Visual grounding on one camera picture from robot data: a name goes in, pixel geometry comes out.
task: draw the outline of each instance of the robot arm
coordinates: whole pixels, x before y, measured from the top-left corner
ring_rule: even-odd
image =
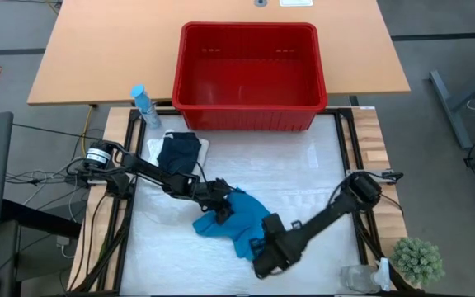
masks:
[[[333,224],[342,215],[373,208],[382,190],[365,172],[348,176],[342,183],[340,195],[333,203],[311,218],[306,224],[293,222],[293,228],[285,230],[277,214],[263,219],[264,238],[252,240],[256,257],[254,272],[260,279],[272,274],[276,268],[285,271],[298,262],[308,242]]]
[[[118,167],[111,161],[113,151]],[[214,210],[218,224],[222,224],[232,215],[227,195],[233,190],[224,179],[201,182],[195,175],[170,173],[126,151],[120,144],[111,141],[98,141],[87,151],[82,166],[77,168],[77,176],[83,180],[101,179],[107,182],[108,195],[129,199],[133,195],[129,177],[131,173],[158,184],[172,198],[192,200],[201,210]]]

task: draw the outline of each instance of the plastic bottle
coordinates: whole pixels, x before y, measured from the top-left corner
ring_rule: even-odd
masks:
[[[380,258],[379,268],[367,265],[342,267],[342,284],[360,293],[377,293],[381,289],[390,290],[389,263],[387,258]]]
[[[161,126],[161,120],[158,117],[157,111],[148,94],[144,91],[144,85],[137,85],[131,89],[131,96],[135,100],[135,106],[140,111],[146,125],[149,129],[156,129]]]

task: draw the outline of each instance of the blue towel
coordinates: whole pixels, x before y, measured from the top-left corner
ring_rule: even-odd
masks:
[[[237,256],[252,261],[254,255],[250,247],[250,240],[263,238],[261,220],[270,215],[270,212],[260,201],[239,189],[231,192],[227,199],[232,204],[234,214],[226,222],[218,225],[215,222],[215,212],[210,211],[193,223],[194,229],[202,236],[230,237],[234,242]]]

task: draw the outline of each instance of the wooden desk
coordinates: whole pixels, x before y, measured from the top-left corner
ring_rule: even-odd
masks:
[[[127,129],[129,116],[129,108],[111,108],[109,117],[107,119],[106,130],[104,133],[104,139],[123,143],[125,139],[125,132]],[[355,117],[355,127],[357,136],[359,139],[360,150],[362,153],[362,159],[364,167],[368,170],[371,169],[386,169],[389,168],[388,155],[386,154],[386,148],[384,146],[383,136],[380,132],[379,120],[377,119],[377,112],[374,108],[353,108],[353,116]],[[352,147],[350,146],[350,134],[345,127],[345,137],[348,144],[348,155],[350,164],[355,167],[355,159],[353,156]],[[135,127],[134,135],[138,134],[138,127]],[[132,139],[132,148],[135,148],[136,137]],[[382,186],[383,193],[398,202],[397,191],[395,186]],[[84,258],[82,264],[82,271],[78,275],[76,285],[78,285],[84,278],[87,267],[87,253],[89,249],[89,234],[91,233],[91,217],[96,209],[96,205],[104,195],[104,186],[95,186],[91,189],[89,200],[87,202],[86,223],[83,226],[85,228],[86,241],[84,247]],[[92,268],[98,256],[100,255],[101,245],[106,236],[107,225],[109,224],[111,213],[112,199],[105,199],[98,212],[96,213],[95,225],[93,230],[92,250],[90,258],[90,267]],[[375,221],[377,224],[380,242],[383,252],[386,256],[390,256],[393,252],[393,245],[398,239],[406,237],[407,231],[404,224],[401,211],[390,202],[382,199],[377,206],[374,207]],[[118,225],[124,216],[123,211],[119,213]],[[76,256],[73,262],[73,269],[71,270],[71,276],[69,277],[69,284],[73,282],[73,279],[78,270],[82,253],[82,236],[83,232],[80,232],[80,240],[78,241],[78,248]],[[374,263],[373,258],[370,256],[371,252],[368,252],[369,263]],[[117,254],[114,254],[110,260],[109,270],[106,279],[106,289],[111,289],[113,286],[113,279],[115,274]]]
[[[140,83],[151,98],[170,98],[181,28],[189,21],[309,22],[318,29],[329,94],[410,91],[376,0],[253,3],[66,0],[28,104],[131,102],[129,92]]]

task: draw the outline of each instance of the potted plant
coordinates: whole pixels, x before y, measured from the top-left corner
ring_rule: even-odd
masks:
[[[390,261],[412,285],[428,285],[444,276],[439,249],[419,238],[401,238]]]

